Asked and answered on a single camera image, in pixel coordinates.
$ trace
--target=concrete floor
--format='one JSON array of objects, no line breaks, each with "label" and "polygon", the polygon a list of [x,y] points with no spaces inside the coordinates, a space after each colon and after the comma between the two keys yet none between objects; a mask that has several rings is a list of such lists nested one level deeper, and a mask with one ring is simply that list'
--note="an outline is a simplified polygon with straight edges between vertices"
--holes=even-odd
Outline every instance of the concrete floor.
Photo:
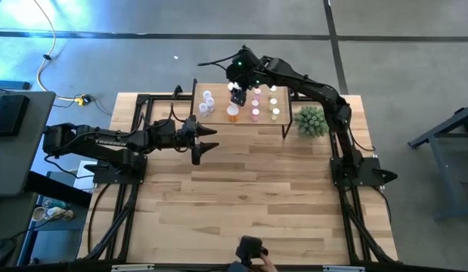
[{"label": "concrete floor", "polygon": [[[63,96],[93,94],[109,110],[119,91],[172,91],[178,84],[189,89],[193,77],[199,82],[225,82],[221,70],[195,64],[233,54],[244,44],[258,55],[281,57],[296,71],[339,86],[331,42],[300,38],[329,34],[322,0],[40,3],[62,31],[298,35],[291,41],[58,39],[44,84]],[[331,0],[331,8],[338,35],[468,36],[468,0]],[[0,30],[6,29],[49,27],[31,1],[2,0]],[[339,52],[349,93],[363,97],[381,163],[399,175],[386,186],[386,195],[400,260],[468,270],[468,217],[434,222],[433,213],[445,204],[435,161],[428,147],[409,150],[406,144],[468,106],[468,42],[448,40],[340,42]],[[50,39],[0,37],[0,79],[34,82],[33,90],[39,90],[36,70],[50,45]],[[107,127],[109,121],[94,106],[72,106],[54,108],[48,123]],[[43,156],[39,150],[33,169],[55,170]],[[65,156],[60,164],[76,168],[79,160]]]}]

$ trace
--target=black camera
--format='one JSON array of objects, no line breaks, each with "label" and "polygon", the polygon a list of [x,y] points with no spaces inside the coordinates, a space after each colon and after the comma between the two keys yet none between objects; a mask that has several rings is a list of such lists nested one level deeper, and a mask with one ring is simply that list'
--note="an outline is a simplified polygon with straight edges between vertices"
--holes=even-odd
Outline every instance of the black camera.
[{"label": "black camera", "polygon": [[268,255],[269,251],[262,246],[262,240],[256,237],[243,236],[235,255],[240,258],[240,263],[246,267],[252,265],[252,258],[260,258],[261,253]]}]

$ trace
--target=orange cup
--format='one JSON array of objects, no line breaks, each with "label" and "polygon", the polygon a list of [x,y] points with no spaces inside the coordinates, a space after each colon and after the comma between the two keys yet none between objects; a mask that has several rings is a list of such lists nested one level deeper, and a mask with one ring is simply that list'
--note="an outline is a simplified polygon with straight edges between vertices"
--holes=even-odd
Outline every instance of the orange cup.
[{"label": "orange cup", "polygon": [[228,121],[237,122],[239,121],[239,107],[230,105],[227,108]]}]

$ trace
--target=black metal stand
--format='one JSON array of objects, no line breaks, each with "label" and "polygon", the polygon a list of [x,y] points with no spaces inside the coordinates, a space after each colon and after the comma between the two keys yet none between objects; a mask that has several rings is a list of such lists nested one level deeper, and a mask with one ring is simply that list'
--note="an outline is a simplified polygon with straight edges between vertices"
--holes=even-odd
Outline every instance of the black metal stand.
[{"label": "black metal stand", "polygon": [[89,203],[91,202],[91,194],[67,186],[66,184],[62,184],[61,182],[57,182],[33,171],[29,172],[24,191],[42,194],[43,196],[74,203],[86,208],[89,207]]},{"label": "black metal stand", "polygon": [[429,144],[435,161],[437,162],[442,181],[444,182],[445,191],[448,195],[449,207],[434,214],[434,220],[436,221],[468,215],[468,205],[464,205],[460,200],[460,197],[457,195],[457,182],[454,182],[453,178],[451,179],[449,173],[449,171],[453,171],[452,168],[454,168],[454,166],[451,165],[449,168],[449,164],[444,160],[439,146],[439,138],[468,138],[468,133],[449,133],[464,125],[467,120],[468,107],[463,110],[459,110],[443,123],[428,130],[415,140],[408,142],[408,146],[413,149],[418,148],[422,144]]}]

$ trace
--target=metal bracket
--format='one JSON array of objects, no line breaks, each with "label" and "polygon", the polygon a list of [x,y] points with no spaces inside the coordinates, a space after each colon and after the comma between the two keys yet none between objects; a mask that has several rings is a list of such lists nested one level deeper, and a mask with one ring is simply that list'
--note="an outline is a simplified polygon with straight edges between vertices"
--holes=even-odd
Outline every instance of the metal bracket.
[{"label": "metal bracket", "polygon": [[111,271],[114,271],[114,272],[153,271],[154,269],[155,269],[154,264],[120,264],[120,265],[113,265]]},{"label": "metal bracket", "polygon": [[342,173],[342,158],[331,158],[331,175],[333,183],[338,187],[346,186],[382,186],[396,178],[397,174],[380,169],[378,158],[363,158],[358,168],[358,177],[348,179]]},{"label": "metal bracket", "polygon": [[[90,168],[94,167],[93,182],[96,184],[142,184],[147,161],[147,156],[137,156],[136,169],[127,175],[121,175],[116,168],[103,161],[98,161],[97,165],[87,165],[87,169],[91,171]],[[107,164],[106,168],[101,169],[101,164]]]},{"label": "metal bracket", "polygon": [[323,266],[323,271],[326,271],[326,272],[365,272],[365,269],[364,267],[347,267],[347,266],[327,265],[327,266]]}]

